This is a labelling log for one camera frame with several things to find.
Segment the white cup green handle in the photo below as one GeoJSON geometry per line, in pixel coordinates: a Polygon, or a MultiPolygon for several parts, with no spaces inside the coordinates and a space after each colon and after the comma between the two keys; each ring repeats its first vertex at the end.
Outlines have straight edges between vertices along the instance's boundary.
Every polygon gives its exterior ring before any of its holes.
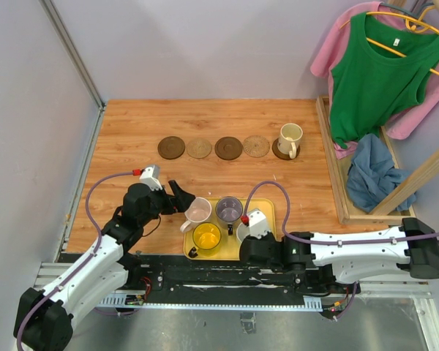
{"type": "Polygon", "coordinates": [[[244,225],[244,224],[240,224],[237,228],[236,228],[236,238],[238,240],[239,243],[242,243],[243,240],[249,236],[249,228],[248,226],[244,225]]]}

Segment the woven rattan coaster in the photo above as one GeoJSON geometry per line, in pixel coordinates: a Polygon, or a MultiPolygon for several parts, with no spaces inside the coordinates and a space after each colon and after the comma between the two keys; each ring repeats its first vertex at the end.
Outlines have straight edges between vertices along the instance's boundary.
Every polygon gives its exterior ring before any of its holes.
{"type": "Polygon", "coordinates": [[[244,152],[251,157],[260,158],[267,155],[270,150],[269,141],[261,135],[251,135],[242,143],[244,152]]]}
{"type": "Polygon", "coordinates": [[[187,153],[195,159],[203,159],[207,157],[212,150],[211,143],[204,138],[195,138],[188,142],[187,153]]]}

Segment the cream plastic cup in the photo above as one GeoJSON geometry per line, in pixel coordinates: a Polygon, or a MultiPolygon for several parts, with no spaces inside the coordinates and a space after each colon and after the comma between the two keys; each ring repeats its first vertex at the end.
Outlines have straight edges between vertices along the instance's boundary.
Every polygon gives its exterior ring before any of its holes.
{"type": "Polygon", "coordinates": [[[303,134],[303,129],[298,124],[284,124],[279,133],[278,150],[290,159],[295,159],[303,134]]]}

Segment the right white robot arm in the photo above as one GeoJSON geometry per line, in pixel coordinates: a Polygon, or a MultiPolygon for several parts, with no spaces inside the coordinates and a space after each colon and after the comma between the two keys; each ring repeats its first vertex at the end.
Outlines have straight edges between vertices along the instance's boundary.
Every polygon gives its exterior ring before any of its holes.
{"type": "Polygon", "coordinates": [[[248,235],[239,248],[242,263],[317,274],[324,292],[342,284],[387,274],[409,273],[414,279],[439,279],[439,233],[417,218],[400,226],[356,234],[292,232],[277,240],[272,233],[248,235]]]}

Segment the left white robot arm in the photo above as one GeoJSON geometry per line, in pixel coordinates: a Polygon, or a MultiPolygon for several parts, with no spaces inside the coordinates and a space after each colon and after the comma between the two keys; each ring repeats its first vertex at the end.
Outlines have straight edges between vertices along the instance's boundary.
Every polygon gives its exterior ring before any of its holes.
{"type": "Polygon", "coordinates": [[[143,228],[161,216],[184,213],[195,199],[175,181],[169,185],[171,194],[160,185],[129,186],[90,248],[51,283],[22,294],[13,331],[18,350],[64,350],[76,326],[103,298],[119,287],[131,290],[141,283],[142,271],[127,263],[143,228]]]}

